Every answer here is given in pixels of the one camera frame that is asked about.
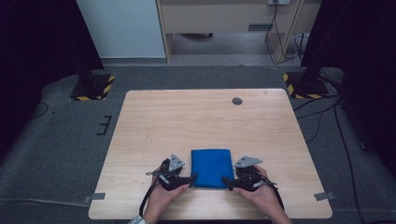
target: round black hole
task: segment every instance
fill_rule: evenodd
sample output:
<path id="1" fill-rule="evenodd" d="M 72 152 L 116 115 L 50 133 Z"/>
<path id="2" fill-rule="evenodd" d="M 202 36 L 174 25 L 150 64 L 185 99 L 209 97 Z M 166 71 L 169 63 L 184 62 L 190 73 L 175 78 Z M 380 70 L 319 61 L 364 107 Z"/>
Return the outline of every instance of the round black hole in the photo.
<path id="1" fill-rule="evenodd" d="M 242 99 L 239 97 L 233 98 L 233 104 L 235 104 L 235 105 L 241 105 L 242 102 L 243 102 Z"/>

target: yellow and black hazard tape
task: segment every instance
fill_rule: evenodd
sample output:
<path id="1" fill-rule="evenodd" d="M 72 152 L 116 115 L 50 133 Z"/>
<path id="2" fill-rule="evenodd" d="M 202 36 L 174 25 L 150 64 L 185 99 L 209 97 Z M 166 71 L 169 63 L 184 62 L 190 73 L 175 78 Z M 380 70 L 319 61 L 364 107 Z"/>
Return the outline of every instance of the yellow and black hazard tape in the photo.
<path id="1" fill-rule="evenodd" d="M 291 99 L 318 99 L 322 97 L 328 97 L 328 94 L 297 94 L 294 91 L 288 74 L 283 74 L 283 80 L 286 83 L 286 87 L 288 88 Z"/>
<path id="2" fill-rule="evenodd" d="M 113 85 L 113 80 L 116 76 L 111 75 L 108 78 L 108 82 L 106 84 L 106 87 L 103 90 L 103 93 L 101 95 L 97 95 L 97 96 L 76 96 L 76 97 L 70 97 L 71 101 L 90 101 L 90 100 L 104 100 L 106 99 L 108 92 L 111 89 L 111 85 Z"/>

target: person's left hand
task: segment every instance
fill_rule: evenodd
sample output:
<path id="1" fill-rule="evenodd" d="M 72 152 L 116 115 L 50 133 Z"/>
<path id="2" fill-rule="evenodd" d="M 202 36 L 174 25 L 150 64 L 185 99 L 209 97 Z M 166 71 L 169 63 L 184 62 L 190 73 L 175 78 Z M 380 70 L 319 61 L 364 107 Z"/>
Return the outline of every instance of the person's left hand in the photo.
<path id="1" fill-rule="evenodd" d="M 143 219 L 145 219 L 149 224 L 157 223 L 168 205 L 188 187 L 189 184 L 168 191 L 160 184 L 157 185 L 148 197 L 148 206 L 143 214 Z"/>

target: folded blue cloth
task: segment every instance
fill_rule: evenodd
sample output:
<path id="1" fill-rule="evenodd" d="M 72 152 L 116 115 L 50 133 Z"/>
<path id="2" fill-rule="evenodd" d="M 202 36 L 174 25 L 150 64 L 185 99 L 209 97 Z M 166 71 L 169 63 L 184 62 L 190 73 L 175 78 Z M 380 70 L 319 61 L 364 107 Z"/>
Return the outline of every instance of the folded blue cloth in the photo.
<path id="1" fill-rule="evenodd" d="M 222 177 L 233 180 L 229 149 L 194 149 L 191 151 L 191 175 L 197 174 L 195 188 L 226 189 Z"/>

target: light wood tabletop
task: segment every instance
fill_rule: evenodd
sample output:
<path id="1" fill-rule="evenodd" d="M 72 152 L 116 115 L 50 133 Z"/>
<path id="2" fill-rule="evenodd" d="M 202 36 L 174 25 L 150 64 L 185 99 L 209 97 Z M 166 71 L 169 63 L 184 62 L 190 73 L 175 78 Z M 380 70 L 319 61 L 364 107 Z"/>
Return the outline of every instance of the light wood tabletop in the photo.
<path id="1" fill-rule="evenodd" d="M 235 105 L 233 98 L 242 100 Z M 175 153 L 191 174 L 191 150 L 228 148 L 233 163 L 262 159 L 291 218 L 328 218 L 324 192 L 290 100 L 281 89 L 129 91 L 92 200 L 92 219 L 136 216 L 155 170 Z M 227 189 L 188 189 L 162 219 L 266 219 Z"/>

